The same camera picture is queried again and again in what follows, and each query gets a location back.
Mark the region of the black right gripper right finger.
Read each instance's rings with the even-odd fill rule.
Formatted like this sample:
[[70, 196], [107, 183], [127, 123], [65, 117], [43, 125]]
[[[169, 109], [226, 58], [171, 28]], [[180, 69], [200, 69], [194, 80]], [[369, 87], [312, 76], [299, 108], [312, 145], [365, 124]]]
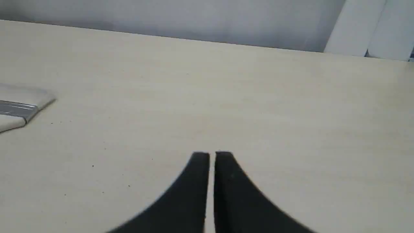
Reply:
[[217, 233], [311, 232], [274, 205], [229, 151], [216, 152], [213, 215]]

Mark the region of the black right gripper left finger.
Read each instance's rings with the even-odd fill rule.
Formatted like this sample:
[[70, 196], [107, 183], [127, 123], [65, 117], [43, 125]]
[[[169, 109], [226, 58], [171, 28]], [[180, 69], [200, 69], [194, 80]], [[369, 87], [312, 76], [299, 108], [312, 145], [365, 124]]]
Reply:
[[210, 170], [207, 152], [192, 153], [172, 185], [112, 233], [203, 233]]

